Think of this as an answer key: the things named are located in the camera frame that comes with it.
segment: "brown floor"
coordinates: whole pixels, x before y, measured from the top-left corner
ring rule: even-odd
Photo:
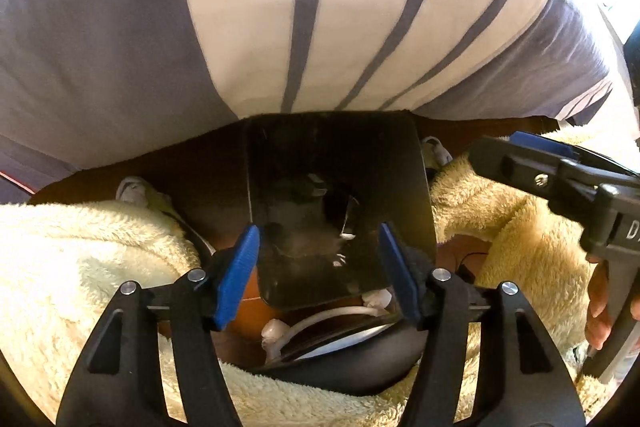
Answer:
[[[516,130],[544,133],[557,123],[544,117],[508,120],[436,121],[415,117],[421,136],[435,136],[453,156],[460,155],[481,136],[505,136]],[[241,125],[206,135],[107,167],[81,171],[49,185],[31,198],[37,203],[82,203],[111,200],[125,176],[141,176],[157,190],[171,195],[175,208],[216,249],[231,246],[249,220],[244,177]],[[458,237],[438,252],[440,266],[455,269],[470,252],[488,245]],[[483,256],[471,256],[465,264],[481,266]],[[257,339],[263,324],[277,314],[258,297],[255,280],[247,289],[238,318],[225,333],[214,334],[218,355],[243,367],[262,356]]]

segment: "yellow fluffy blanket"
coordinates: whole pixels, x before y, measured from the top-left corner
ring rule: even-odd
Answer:
[[[640,170],[625,137],[571,128],[552,137],[612,156]],[[561,353],[584,342],[591,266],[578,246],[580,226],[551,214],[546,202],[473,174],[465,158],[447,166],[432,187],[440,242],[466,233],[492,242],[477,284],[513,280],[540,314]],[[55,418],[82,344],[118,286],[173,282],[197,264],[191,245],[168,217],[107,201],[84,205],[0,206],[0,349],[36,404]],[[170,342],[159,337],[170,414],[184,419]],[[470,328],[458,419],[470,414],[479,333]],[[415,377],[377,396],[353,397],[254,377],[223,364],[245,426],[361,426],[398,423]],[[580,380],[588,416],[609,389]]]

